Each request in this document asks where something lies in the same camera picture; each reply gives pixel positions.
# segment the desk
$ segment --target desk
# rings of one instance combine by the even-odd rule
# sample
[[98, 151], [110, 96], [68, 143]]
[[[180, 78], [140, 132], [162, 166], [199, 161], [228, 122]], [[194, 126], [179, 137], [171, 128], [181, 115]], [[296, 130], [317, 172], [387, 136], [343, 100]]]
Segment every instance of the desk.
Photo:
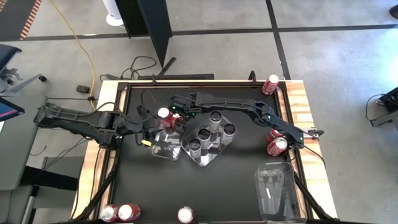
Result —
[[[120, 90], [119, 86], [120, 81], [104, 81], [103, 86], [101, 88], [101, 92], [99, 94], [98, 105], [102, 105], [106, 102], [115, 102], [117, 94], [120, 94], [119, 101], [119, 109], [124, 109], [124, 99], [126, 97], [126, 91]], [[140, 80], [140, 81], [129, 81], [131, 83], [151, 83], [152, 81]], [[171, 83], [214, 83], [217, 84], [219, 82], [228, 82], [228, 83], [251, 83], [251, 80], [163, 80], [158, 81], [163, 85]], [[313, 119], [310, 111], [310, 107], [307, 100], [307, 94], [305, 92], [303, 81], [286, 81], [281, 82], [281, 85], [285, 86], [285, 91], [287, 92], [287, 96], [283, 97], [283, 94], [279, 95], [279, 103], [281, 107], [282, 117], [284, 120], [289, 120], [289, 115], [291, 115], [291, 119], [294, 122], [294, 125], [300, 128], [311, 128], [314, 127]], [[112, 110], [113, 105], [106, 105], [102, 107], [102, 110]], [[313, 149], [315, 152], [321, 154], [320, 146], [317, 140], [305, 139], [305, 144]], [[97, 166], [95, 166], [96, 155], [99, 150], [99, 159], [97, 162]], [[331, 216], [337, 217], [336, 210], [333, 202], [333, 198], [331, 196], [331, 191], [329, 187], [328, 177], [326, 175], [326, 170], [323, 166], [322, 161], [310, 151], [306, 149], [301, 149], [301, 162], [303, 167], [303, 173], [305, 176], [305, 181], [307, 183], [307, 188], [315, 198], [315, 200], [323, 207], [323, 209]], [[87, 147], [85, 161], [83, 164], [80, 183], [79, 183], [79, 198], [78, 205], [76, 208], [75, 217], [77, 217], [83, 209], [88, 205], [90, 198], [98, 189], [98, 185], [100, 183], [101, 176], [103, 174], [108, 173], [113, 164], [114, 152], [111, 152], [108, 161], [104, 160], [105, 150], [99, 149], [97, 143], [94, 141], [90, 142]], [[297, 162], [298, 160], [293, 161], [293, 165], [296, 171], [299, 171]], [[104, 164], [108, 163], [108, 170], [104, 170]], [[91, 187], [94, 182], [93, 192], [91, 194]], [[298, 195], [298, 198], [304, 206], [304, 200], [301, 194]], [[100, 207], [103, 208], [109, 199], [109, 188], [103, 194], [103, 198], [101, 201]]]

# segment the gray floor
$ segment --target gray floor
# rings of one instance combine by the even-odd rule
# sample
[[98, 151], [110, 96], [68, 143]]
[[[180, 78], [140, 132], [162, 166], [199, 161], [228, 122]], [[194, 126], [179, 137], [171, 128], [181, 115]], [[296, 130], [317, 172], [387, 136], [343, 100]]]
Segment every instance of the gray floor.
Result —
[[[102, 1], [55, 0], [78, 34], [124, 32], [105, 23]], [[270, 27], [265, 1], [168, 0], [173, 30]], [[396, 0], [273, 0], [279, 27], [356, 26], [398, 24], [388, 14]], [[44, 1], [30, 36], [70, 35], [59, 15]], [[366, 100], [398, 85], [398, 29], [289, 32], [280, 34], [290, 75], [305, 81], [338, 216], [342, 220], [395, 223], [398, 210], [398, 132], [390, 124], [372, 128], [364, 118]], [[25, 94], [41, 91], [48, 96], [85, 97], [77, 84], [91, 85], [92, 73], [74, 40], [6, 42], [23, 50], [10, 66], [29, 77], [43, 73], [44, 84], [34, 83]], [[135, 56], [155, 57], [152, 42], [139, 39], [82, 40], [99, 75], [120, 74]], [[214, 73], [216, 79], [246, 79], [251, 70], [260, 78], [282, 76], [272, 33], [172, 37], [167, 58], [177, 57], [168, 74]], [[137, 67], [150, 64], [137, 62]], [[158, 73], [160, 66], [142, 71]], [[61, 101], [61, 106], [90, 110], [87, 101]], [[370, 106], [370, 116], [384, 111]], [[40, 167], [44, 156], [56, 156], [78, 136], [67, 131], [40, 130], [32, 153], [47, 146], [29, 165]], [[68, 156], [83, 156], [85, 144]], [[68, 219], [70, 208], [40, 209], [35, 223]]]

